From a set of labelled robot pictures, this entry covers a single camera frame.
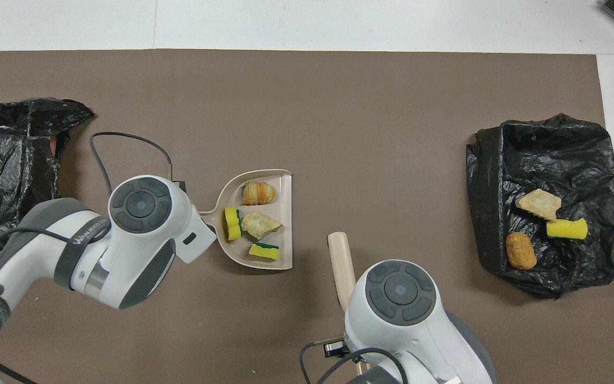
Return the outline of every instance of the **round center button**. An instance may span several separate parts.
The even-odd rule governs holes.
[[[416,284],[416,280],[409,275],[394,275],[385,282],[385,296],[395,304],[406,306],[416,300]]]
[[[127,212],[134,217],[146,217],[156,209],[156,200],[148,192],[135,192],[127,198]]]

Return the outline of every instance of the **white table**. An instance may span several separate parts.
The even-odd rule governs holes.
[[[614,20],[595,0],[0,0],[0,51],[153,48],[597,54],[614,143]]]

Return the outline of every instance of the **wooden handle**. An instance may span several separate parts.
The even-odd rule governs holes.
[[[336,290],[338,291],[338,301],[341,303],[343,311],[346,311],[349,298],[357,283],[354,278],[348,235],[346,233],[329,234],[328,250],[331,252],[331,265],[333,267],[333,278],[336,281]]]

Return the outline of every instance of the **brown nugget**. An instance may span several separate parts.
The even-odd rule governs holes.
[[[524,233],[511,233],[506,236],[506,255],[513,268],[528,270],[537,264],[532,243]]]

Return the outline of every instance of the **gray circular button pad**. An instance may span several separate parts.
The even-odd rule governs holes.
[[[170,190],[155,178],[126,182],[110,200],[110,216],[129,233],[149,233],[159,228],[172,212]]]
[[[427,273],[416,265],[386,261],[366,277],[366,299],[373,312],[395,325],[414,325],[433,311],[437,293]]]

